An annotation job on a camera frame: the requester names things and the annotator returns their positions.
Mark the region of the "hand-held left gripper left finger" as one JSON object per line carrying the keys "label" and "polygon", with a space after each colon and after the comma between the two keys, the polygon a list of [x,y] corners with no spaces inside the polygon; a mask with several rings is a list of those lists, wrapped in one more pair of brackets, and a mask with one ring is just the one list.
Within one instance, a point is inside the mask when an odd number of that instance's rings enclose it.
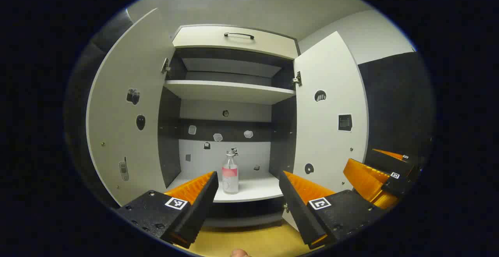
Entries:
{"label": "hand-held left gripper left finger", "polygon": [[165,193],[149,190],[116,212],[162,241],[188,249],[201,230],[219,189],[214,170]]}

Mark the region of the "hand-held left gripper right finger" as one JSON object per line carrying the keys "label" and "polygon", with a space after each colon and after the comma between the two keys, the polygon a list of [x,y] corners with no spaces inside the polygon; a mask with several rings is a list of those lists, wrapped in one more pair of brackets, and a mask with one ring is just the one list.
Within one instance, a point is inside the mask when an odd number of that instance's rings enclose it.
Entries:
{"label": "hand-held left gripper right finger", "polygon": [[333,246],[384,216],[384,210],[350,190],[333,192],[303,177],[281,171],[279,187],[287,211],[311,250]]}

